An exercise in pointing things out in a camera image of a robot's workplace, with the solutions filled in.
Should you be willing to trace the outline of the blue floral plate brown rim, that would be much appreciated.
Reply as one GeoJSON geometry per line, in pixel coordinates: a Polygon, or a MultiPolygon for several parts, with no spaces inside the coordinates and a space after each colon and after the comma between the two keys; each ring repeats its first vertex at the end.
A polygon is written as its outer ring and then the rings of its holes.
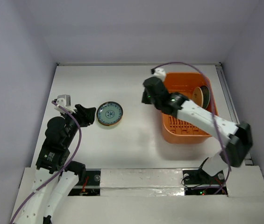
{"type": "Polygon", "coordinates": [[[123,117],[122,106],[114,101],[101,104],[96,112],[96,118],[100,124],[116,124],[123,117]]]}

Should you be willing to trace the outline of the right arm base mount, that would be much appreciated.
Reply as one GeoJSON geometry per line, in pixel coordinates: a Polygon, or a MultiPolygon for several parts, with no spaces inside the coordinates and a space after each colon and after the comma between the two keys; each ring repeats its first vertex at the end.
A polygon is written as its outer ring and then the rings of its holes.
{"type": "Polygon", "coordinates": [[[184,169],[181,184],[186,196],[228,195],[223,171],[201,177],[197,169],[184,169]]]}

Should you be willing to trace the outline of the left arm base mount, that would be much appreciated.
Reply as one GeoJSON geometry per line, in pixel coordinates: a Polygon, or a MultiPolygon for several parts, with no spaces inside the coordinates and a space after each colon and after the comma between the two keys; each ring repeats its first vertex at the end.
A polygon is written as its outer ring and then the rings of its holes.
{"type": "Polygon", "coordinates": [[[84,180],[78,182],[68,196],[100,196],[100,169],[87,169],[84,180]]]}

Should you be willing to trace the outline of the dark patterned plate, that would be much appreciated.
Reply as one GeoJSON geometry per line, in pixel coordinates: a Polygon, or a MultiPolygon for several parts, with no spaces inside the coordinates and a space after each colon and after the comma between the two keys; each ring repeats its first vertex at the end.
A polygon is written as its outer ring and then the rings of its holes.
{"type": "Polygon", "coordinates": [[[202,94],[203,94],[203,105],[202,108],[207,109],[209,103],[210,103],[210,99],[211,99],[211,94],[210,94],[210,90],[206,85],[203,85],[200,87],[202,94]]]}

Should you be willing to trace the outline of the orange plate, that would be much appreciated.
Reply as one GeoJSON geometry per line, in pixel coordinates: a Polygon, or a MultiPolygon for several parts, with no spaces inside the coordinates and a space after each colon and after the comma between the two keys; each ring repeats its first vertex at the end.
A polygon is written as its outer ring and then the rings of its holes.
{"type": "Polygon", "coordinates": [[[117,126],[118,124],[101,124],[102,126],[104,127],[114,127],[114,126],[117,126]]]}

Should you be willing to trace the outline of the brown rimmed plate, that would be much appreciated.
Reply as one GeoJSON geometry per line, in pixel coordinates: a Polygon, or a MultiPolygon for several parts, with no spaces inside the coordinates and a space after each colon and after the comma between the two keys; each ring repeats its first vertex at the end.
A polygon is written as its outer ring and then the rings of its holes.
{"type": "Polygon", "coordinates": [[[203,107],[203,104],[204,104],[204,96],[203,96],[202,89],[200,87],[196,87],[193,90],[192,101],[195,104],[197,104],[198,106],[203,107]]]}

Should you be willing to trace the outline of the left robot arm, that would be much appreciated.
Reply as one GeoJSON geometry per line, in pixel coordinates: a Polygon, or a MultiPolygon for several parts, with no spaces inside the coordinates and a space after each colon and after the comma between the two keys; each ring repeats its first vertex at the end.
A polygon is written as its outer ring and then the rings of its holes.
{"type": "Polygon", "coordinates": [[[31,193],[12,216],[12,224],[53,224],[70,191],[86,178],[85,164],[73,160],[76,153],[69,146],[77,133],[82,134],[81,128],[93,124],[96,109],[52,103],[61,115],[47,123],[31,193]]]}

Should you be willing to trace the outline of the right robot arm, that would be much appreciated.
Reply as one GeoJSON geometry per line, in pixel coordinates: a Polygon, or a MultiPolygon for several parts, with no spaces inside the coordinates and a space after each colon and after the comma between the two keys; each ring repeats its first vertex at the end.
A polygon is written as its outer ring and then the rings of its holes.
{"type": "Polygon", "coordinates": [[[222,119],[195,104],[185,95],[169,93],[163,81],[150,77],[143,82],[142,103],[151,104],[162,113],[188,122],[219,141],[221,150],[200,165],[197,177],[203,183],[225,169],[240,167],[253,146],[251,126],[222,119]]]}

